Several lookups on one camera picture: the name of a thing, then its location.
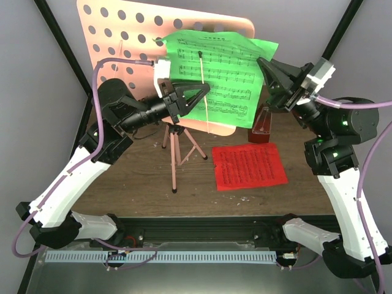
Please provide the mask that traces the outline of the reddish-brown wooden metronome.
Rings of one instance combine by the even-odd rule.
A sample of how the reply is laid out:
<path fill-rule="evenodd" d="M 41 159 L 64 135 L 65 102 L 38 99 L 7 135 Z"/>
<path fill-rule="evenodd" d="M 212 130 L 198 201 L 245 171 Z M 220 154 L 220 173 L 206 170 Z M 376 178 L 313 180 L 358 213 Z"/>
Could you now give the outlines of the reddish-brown wooden metronome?
<path fill-rule="evenodd" d="M 271 123 L 272 113 L 269 107 L 261 105 L 257 109 L 252 128 L 248 130 L 248 142 L 255 144 L 268 143 L 270 141 Z"/>

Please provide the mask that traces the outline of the green sheet music paper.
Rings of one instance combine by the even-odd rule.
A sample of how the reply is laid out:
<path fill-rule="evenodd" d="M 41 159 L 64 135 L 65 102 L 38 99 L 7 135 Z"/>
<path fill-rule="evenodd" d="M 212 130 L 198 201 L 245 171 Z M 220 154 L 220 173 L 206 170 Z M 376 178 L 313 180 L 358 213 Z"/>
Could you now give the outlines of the green sheet music paper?
<path fill-rule="evenodd" d="M 237 32 L 194 30 L 176 31 L 155 41 L 166 47 L 171 81 L 210 86 L 188 119 L 252 127 L 264 83 L 257 59 L 272 60 L 278 43 Z"/>

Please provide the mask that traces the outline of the pink music stand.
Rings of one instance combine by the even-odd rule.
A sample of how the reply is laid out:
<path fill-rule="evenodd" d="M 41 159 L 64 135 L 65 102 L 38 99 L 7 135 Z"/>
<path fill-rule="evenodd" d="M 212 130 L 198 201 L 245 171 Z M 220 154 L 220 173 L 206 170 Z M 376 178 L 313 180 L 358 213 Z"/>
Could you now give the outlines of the pink music stand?
<path fill-rule="evenodd" d="M 177 23 L 189 25 L 193 21 L 209 21 L 234 29 L 244 25 L 248 35 L 254 35 L 249 20 L 214 13 L 129 1 L 78 1 L 77 8 L 91 63 L 96 70 L 93 87 L 98 90 L 103 82 L 119 78 L 136 100 L 158 95 L 153 85 L 153 65 L 158 58 L 167 58 L 164 44 L 155 39 L 173 33 Z M 235 130 L 229 125 L 186 116 L 179 117 L 176 124 L 170 117 L 158 122 L 167 125 L 164 140 L 171 144 L 172 164 L 181 163 L 176 129 L 210 131 L 221 136 L 231 135 Z"/>

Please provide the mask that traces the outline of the red paper sheet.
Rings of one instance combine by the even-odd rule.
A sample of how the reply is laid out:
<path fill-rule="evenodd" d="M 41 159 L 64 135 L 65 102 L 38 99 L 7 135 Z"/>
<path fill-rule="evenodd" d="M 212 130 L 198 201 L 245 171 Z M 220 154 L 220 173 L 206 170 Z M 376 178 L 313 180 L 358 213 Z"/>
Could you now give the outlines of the red paper sheet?
<path fill-rule="evenodd" d="M 218 191 L 287 184 L 288 178 L 274 143 L 212 148 Z"/>

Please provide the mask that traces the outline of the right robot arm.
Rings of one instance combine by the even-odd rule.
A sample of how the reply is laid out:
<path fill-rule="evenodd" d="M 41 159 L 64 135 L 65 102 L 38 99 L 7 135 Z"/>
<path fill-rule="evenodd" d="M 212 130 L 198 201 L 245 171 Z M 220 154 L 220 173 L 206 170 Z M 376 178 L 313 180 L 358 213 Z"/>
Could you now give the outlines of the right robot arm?
<path fill-rule="evenodd" d="M 328 232 L 288 215 L 272 231 L 274 243 L 306 246 L 322 256 L 328 269 L 343 279 L 364 278 L 376 265 L 391 263 L 386 242 L 359 187 L 362 169 L 354 146 L 376 137 L 379 109 L 360 97 L 323 98 L 319 91 L 335 68 L 329 61 L 295 67 L 258 58 L 269 92 L 266 104 L 274 112 L 291 113 L 315 138 L 305 142 L 308 166 L 324 188 L 339 224 L 339 233 Z"/>

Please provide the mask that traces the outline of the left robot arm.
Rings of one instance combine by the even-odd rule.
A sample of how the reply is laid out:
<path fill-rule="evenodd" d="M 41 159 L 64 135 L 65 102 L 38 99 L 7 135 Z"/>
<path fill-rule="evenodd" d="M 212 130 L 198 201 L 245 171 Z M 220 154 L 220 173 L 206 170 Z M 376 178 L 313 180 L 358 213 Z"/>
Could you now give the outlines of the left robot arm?
<path fill-rule="evenodd" d="M 35 242 L 60 249 L 78 239 L 101 239 L 111 247 L 125 240 L 124 226 L 114 214 L 89 216 L 72 211 L 84 191 L 132 145 L 129 134 L 170 117 L 178 123 L 210 91 L 207 83 L 160 84 L 163 94 L 136 100 L 119 78 L 103 82 L 97 90 L 101 118 L 81 138 L 69 163 L 49 188 L 34 201 L 16 207 L 31 224 Z"/>

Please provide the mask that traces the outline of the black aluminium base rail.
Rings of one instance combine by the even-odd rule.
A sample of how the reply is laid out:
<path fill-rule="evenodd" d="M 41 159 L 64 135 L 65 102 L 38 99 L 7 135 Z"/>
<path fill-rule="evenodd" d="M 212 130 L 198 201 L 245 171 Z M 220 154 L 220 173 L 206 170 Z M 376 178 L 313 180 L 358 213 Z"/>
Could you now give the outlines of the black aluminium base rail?
<path fill-rule="evenodd" d="M 224 217 L 120 217 L 119 237 L 112 245 L 174 243 L 254 244 L 255 247 L 288 249 L 294 246 L 283 233 L 282 226 L 297 218 L 284 216 L 224 216 Z"/>

